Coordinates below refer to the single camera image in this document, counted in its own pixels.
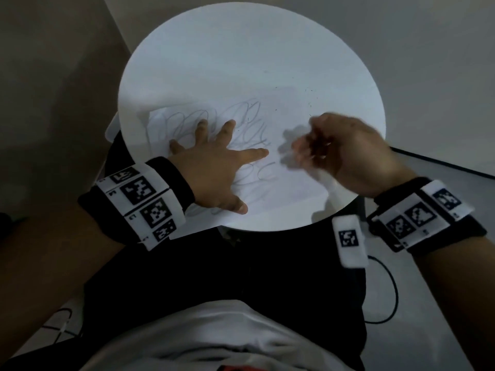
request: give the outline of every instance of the qr code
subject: qr code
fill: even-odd
[[[160,242],[167,238],[168,235],[176,229],[177,227],[175,226],[174,220],[171,218],[169,221],[155,230],[153,232],[153,235],[155,236],[155,239]]]
[[[126,169],[122,169],[120,172],[110,175],[110,179],[115,183],[121,183],[138,174],[139,172],[137,170],[135,170],[133,167],[129,167]]]
[[[452,195],[447,189],[441,189],[433,194],[433,197],[440,202],[442,206],[447,208],[448,211],[454,209],[462,202]]]
[[[156,193],[156,190],[144,177],[139,177],[138,179],[122,185],[120,190],[133,205],[138,204]]]
[[[436,215],[423,202],[415,204],[408,210],[404,211],[408,218],[412,220],[417,227],[423,226],[436,218]]]
[[[162,220],[172,216],[172,213],[162,198],[153,201],[139,212],[143,215],[150,228],[154,228]]]
[[[411,225],[409,221],[405,219],[404,216],[400,215],[394,218],[392,221],[387,223],[387,228],[398,238],[402,239],[416,229]]]
[[[342,247],[359,246],[359,240],[354,229],[339,231],[339,238]]]

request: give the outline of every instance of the red logo on shirt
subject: red logo on shirt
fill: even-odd
[[[266,371],[261,368],[251,366],[220,366],[217,371]]]

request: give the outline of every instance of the round white table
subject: round white table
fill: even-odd
[[[275,87],[298,88],[307,118],[326,111],[352,115],[385,136],[380,92],[352,49],[299,14],[241,2],[184,12],[141,42],[120,84],[122,135],[133,159],[146,161],[152,157],[145,132],[150,111]],[[293,229],[331,216],[356,198],[326,173],[319,174],[326,193],[229,227]]]

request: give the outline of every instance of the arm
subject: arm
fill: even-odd
[[[310,123],[312,132],[292,146],[304,168],[325,169],[344,187],[368,198],[417,176],[380,134],[358,119],[326,113]],[[471,237],[415,262],[473,366],[494,369],[493,244],[485,237]]]
[[[232,182],[242,165],[264,158],[268,150],[227,149],[235,124],[233,120],[227,122],[217,137],[208,141],[207,122],[202,120],[197,125],[193,148],[184,149],[171,141],[173,155],[169,161],[176,172],[167,170],[169,163],[160,165],[159,159],[164,158],[153,163],[155,170],[169,178],[172,174],[182,176],[201,206],[245,214],[248,207],[232,193]],[[193,199],[183,206],[189,206]],[[113,208],[109,201],[99,208],[108,206]],[[111,213],[119,216],[113,210],[100,211],[100,218]],[[119,221],[120,230],[128,226],[124,218]],[[94,219],[77,205],[28,219],[16,227],[0,244],[0,365],[122,247],[105,236]]]

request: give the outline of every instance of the white shirt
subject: white shirt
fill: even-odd
[[[216,371],[222,365],[351,370],[332,353],[236,300],[206,302],[129,331],[82,370]]]

